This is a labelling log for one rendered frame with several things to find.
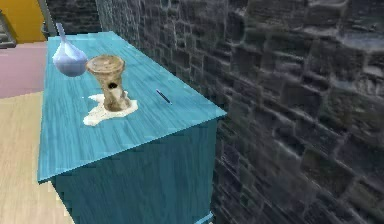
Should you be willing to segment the pale blue long-necked vase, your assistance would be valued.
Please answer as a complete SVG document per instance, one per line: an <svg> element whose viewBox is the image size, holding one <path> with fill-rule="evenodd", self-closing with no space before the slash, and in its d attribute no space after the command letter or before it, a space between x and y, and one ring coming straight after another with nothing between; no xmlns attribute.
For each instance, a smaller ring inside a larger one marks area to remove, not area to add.
<svg viewBox="0 0 384 224"><path fill-rule="evenodd" d="M74 46L66 37L63 25L56 24L60 36L60 44L52 59L55 67L68 77L77 77L86 71L88 58L86 54Z"/></svg>

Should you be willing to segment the dark blue pen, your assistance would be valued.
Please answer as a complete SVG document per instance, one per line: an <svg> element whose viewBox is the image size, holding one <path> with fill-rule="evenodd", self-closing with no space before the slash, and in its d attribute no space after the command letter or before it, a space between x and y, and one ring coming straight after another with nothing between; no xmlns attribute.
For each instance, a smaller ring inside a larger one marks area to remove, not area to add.
<svg viewBox="0 0 384 224"><path fill-rule="evenodd" d="M172 104L172 102L159 90L156 89L156 92L169 104Z"/></svg>

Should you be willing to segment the dark grey furniture piece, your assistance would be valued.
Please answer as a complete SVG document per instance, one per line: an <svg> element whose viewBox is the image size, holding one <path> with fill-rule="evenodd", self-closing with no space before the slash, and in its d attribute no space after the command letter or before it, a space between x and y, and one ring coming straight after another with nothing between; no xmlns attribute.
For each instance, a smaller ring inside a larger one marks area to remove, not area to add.
<svg viewBox="0 0 384 224"><path fill-rule="evenodd" d="M16 39L12 36L6 18L0 9L0 49L15 48Z"/></svg>

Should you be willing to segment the tan stone sculpture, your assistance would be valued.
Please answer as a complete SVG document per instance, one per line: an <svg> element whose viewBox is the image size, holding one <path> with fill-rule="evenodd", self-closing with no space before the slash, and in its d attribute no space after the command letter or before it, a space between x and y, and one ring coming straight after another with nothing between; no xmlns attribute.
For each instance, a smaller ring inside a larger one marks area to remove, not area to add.
<svg viewBox="0 0 384 224"><path fill-rule="evenodd" d="M104 120L125 117L138 109L138 102L128 97L122 86L125 61L119 56L103 54L91 58L86 69L100 84L102 94L89 96L97 106L83 119L87 126L96 126Z"/></svg>

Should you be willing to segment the teal wooden cabinet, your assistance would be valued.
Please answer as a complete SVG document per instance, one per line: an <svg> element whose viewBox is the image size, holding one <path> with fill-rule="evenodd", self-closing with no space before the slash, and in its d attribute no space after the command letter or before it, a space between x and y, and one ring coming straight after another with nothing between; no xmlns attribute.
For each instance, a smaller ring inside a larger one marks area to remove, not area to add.
<svg viewBox="0 0 384 224"><path fill-rule="evenodd" d="M38 182L52 183L75 224L208 224L225 111L114 32L68 39L88 57L121 57L123 87L138 109L85 125L99 83L47 63Z"/></svg>

